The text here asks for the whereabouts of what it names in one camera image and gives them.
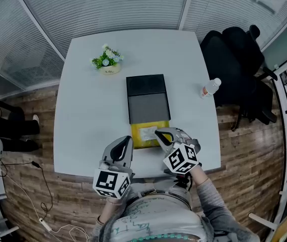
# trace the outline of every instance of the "wrist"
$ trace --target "wrist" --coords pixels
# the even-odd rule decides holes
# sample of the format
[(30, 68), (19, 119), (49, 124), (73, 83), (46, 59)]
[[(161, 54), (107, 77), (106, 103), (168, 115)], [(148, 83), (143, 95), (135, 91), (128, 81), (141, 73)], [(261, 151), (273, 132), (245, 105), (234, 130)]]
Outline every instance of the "wrist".
[(98, 217), (98, 219), (97, 219), (97, 221), (98, 221), (98, 223), (100, 224), (100, 225), (104, 225), (104, 222), (102, 222), (101, 220), (100, 220), (100, 218), (101, 218), (101, 215)]
[(204, 183), (208, 179), (207, 175), (205, 174), (205, 172), (202, 170), (202, 168), (199, 165), (195, 166), (190, 171), (190, 174), (192, 175), (192, 178), (195, 184), (198, 186)]
[(116, 198), (108, 198), (106, 200), (107, 203), (112, 204), (112, 205), (122, 205), (122, 201)]

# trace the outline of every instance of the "sneaker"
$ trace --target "sneaker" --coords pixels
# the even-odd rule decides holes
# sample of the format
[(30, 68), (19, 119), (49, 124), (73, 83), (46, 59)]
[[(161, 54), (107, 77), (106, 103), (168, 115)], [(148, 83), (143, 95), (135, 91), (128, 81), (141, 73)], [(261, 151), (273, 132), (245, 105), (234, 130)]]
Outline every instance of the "sneaker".
[(38, 117), (38, 115), (33, 115), (33, 120), (36, 120), (38, 122), (38, 126), (40, 126), (39, 125), (39, 117)]

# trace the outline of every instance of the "chair armrest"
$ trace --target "chair armrest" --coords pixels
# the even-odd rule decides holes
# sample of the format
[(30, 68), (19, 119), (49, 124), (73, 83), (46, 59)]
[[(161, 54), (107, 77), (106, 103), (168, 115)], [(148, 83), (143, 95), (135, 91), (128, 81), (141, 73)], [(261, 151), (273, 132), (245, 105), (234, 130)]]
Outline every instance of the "chair armrest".
[(263, 108), (262, 108), (262, 113), (263, 113), (271, 122), (273, 122), (273, 123), (276, 122), (277, 117), (276, 117), (275, 114), (273, 114), (273, 113), (271, 112), (271, 110), (268, 110), (267, 108), (263, 107)]
[(262, 74), (262, 75), (260, 75), (258, 77), (259, 80), (262, 80), (262, 79), (264, 79), (265, 77), (268, 77), (268, 76), (272, 77), (276, 81), (278, 80), (277, 75), (273, 71), (271, 71), (268, 67), (264, 67), (262, 70), (264, 71), (264, 74)]

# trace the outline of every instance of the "water bottle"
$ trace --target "water bottle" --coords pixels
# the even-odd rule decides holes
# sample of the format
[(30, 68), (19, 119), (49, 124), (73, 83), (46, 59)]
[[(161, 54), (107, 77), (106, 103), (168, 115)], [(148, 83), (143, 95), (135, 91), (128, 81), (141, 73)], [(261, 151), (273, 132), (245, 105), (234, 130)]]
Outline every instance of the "water bottle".
[(219, 78), (215, 78), (214, 80), (210, 80), (201, 90), (201, 97), (211, 96), (219, 89), (221, 85), (221, 80)]

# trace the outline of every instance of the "green leaves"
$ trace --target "green leaves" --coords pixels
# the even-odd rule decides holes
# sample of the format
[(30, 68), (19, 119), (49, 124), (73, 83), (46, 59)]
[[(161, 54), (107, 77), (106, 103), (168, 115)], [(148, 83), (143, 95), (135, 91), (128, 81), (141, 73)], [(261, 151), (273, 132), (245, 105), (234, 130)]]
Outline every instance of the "green leaves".
[(115, 66), (117, 62), (113, 58), (109, 58), (106, 54), (106, 51), (110, 50), (112, 53), (114, 53), (116, 56), (120, 56), (120, 53), (118, 51), (112, 50), (110, 47), (106, 46), (104, 49), (104, 52), (101, 56), (98, 58), (95, 58), (92, 60), (92, 63), (96, 66), (97, 69), (100, 69), (103, 67), (103, 60), (107, 59), (109, 60), (109, 65), (108, 66)]

